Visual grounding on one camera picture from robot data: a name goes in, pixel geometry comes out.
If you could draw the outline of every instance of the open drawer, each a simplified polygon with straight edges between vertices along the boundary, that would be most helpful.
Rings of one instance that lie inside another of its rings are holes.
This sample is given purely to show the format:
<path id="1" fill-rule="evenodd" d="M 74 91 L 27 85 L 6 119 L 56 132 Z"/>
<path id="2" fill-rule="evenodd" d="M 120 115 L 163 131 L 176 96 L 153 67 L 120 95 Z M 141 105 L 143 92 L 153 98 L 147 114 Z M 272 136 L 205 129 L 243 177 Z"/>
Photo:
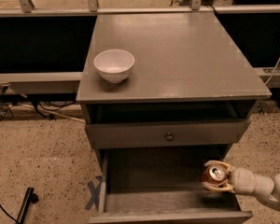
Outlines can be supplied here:
<path id="1" fill-rule="evenodd" d="M 243 223 L 233 194 L 202 188 L 216 146 L 105 150 L 99 215 L 90 223 Z"/>

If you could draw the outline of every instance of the drawer knob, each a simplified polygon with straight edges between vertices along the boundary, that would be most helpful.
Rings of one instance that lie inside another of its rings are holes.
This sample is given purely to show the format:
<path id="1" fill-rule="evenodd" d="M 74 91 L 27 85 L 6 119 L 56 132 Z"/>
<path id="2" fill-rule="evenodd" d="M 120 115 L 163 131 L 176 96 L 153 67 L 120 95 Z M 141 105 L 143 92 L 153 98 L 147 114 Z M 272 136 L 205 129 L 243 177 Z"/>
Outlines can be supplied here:
<path id="1" fill-rule="evenodd" d="M 175 138 L 171 135 L 171 133 L 167 133 L 165 137 L 168 142 L 175 140 Z"/>

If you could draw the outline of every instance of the terrazzo floor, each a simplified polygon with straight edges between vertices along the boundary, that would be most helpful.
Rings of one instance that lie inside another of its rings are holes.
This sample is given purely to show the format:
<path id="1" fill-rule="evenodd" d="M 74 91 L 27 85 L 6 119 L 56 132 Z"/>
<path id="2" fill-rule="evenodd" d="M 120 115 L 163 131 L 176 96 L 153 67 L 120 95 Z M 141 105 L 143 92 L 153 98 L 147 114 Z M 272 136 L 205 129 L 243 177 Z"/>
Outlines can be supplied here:
<path id="1" fill-rule="evenodd" d="M 280 109 L 274 101 L 262 104 L 252 124 L 225 161 L 274 177 L 280 173 Z M 99 184 L 99 165 L 84 132 L 84 124 L 70 119 L 43 119 L 34 110 L 12 107 L 14 119 L 0 122 L 0 202 L 16 217 L 28 187 L 39 202 L 32 204 L 26 224 L 88 223 L 96 215 L 91 191 Z M 63 114 L 82 118 L 79 106 Z M 243 210 L 254 217 L 247 224 L 280 224 L 280 213 L 253 197 L 238 196 Z M 13 223 L 0 210 L 0 224 Z"/>

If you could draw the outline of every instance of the closed drawer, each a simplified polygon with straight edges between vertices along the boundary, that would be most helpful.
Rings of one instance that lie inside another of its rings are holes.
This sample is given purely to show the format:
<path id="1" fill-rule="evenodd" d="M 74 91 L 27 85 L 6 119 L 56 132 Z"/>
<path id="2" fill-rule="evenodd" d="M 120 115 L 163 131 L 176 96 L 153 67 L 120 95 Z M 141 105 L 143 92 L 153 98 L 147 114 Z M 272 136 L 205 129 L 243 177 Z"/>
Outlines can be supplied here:
<path id="1" fill-rule="evenodd" d="M 229 144 L 238 142 L 249 124 L 248 119 L 90 124 L 86 133 L 100 149 Z"/>

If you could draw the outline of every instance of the wooden cabinet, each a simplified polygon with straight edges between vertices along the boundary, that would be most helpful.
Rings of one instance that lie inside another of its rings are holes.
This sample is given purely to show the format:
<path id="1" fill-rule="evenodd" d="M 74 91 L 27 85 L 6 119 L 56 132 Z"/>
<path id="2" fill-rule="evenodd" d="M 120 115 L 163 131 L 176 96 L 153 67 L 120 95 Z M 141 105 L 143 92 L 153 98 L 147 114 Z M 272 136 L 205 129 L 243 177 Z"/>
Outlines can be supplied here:
<path id="1" fill-rule="evenodd" d="M 210 12 L 98 16 L 77 100 L 103 172 L 90 223 L 243 223 L 233 194 L 202 188 L 203 164 L 238 142 L 270 92 Z M 106 49 L 135 57 L 111 84 Z"/>

